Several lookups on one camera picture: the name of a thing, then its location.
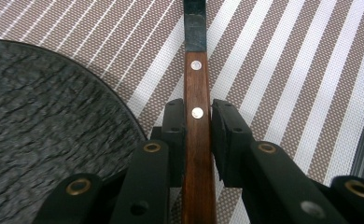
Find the textured black surface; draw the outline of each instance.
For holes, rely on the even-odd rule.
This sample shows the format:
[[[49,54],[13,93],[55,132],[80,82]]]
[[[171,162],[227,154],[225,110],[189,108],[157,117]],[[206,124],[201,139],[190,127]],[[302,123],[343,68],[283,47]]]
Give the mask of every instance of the textured black surface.
[[[100,79],[38,47],[0,41],[0,223],[29,223],[76,173],[103,179],[145,137]]]

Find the woven fabric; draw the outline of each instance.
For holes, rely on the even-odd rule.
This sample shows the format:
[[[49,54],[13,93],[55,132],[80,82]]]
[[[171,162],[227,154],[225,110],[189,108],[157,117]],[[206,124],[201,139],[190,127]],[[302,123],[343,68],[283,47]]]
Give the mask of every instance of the woven fabric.
[[[149,134],[182,97],[182,15],[176,0],[0,0],[0,39],[86,66]],[[207,28],[211,97],[311,178],[349,174],[364,126],[364,0],[208,0]],[[239,194],[217,182],[218,223],[247,221]]]

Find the slate plate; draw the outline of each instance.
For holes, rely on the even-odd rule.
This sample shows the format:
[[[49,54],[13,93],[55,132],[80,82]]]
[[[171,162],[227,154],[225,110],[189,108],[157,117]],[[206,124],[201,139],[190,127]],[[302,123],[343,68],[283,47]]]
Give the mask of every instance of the slate plate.
[[[126,105],[89,70],[0,40],[0,223],[30,223],[72,174],[112,176],[142,140]]]

